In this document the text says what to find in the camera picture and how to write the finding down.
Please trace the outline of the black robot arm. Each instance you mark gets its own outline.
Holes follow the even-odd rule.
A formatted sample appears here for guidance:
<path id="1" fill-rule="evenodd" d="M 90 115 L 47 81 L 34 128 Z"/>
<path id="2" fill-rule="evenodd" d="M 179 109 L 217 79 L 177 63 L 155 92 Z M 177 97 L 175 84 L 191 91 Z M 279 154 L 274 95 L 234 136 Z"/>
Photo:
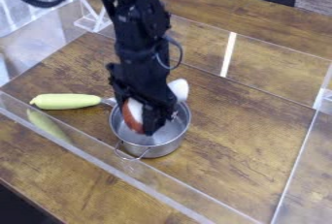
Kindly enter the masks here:
<path id="1" fill-rule="evenodd" d="M 144 105 L 144 124 L 137 131 L 153 135 L 172 119 L 177 104 L 168 86 L 169 46 L 179 42 L 168 35 L 171 13 L 160 0 L 102 0 L 116 31 L 117 63 L 109 63 L 109 83 L 117 103 L 132 99 Z"/>

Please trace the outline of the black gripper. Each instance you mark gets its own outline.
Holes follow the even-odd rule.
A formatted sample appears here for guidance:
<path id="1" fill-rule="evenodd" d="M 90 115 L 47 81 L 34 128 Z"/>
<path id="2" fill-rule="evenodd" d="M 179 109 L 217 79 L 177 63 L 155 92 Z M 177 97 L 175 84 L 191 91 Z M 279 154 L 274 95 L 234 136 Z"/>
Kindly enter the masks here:
<path id="1" fill-rule="evenodd" d="M 171 56 L 167 52 L 120 53 L 106 64 L 109 83 L 120 108 L 129 98 L 144 104 L 144 132 L 152 136 L 177 116 L 177 99 L 168 86 Z"/>

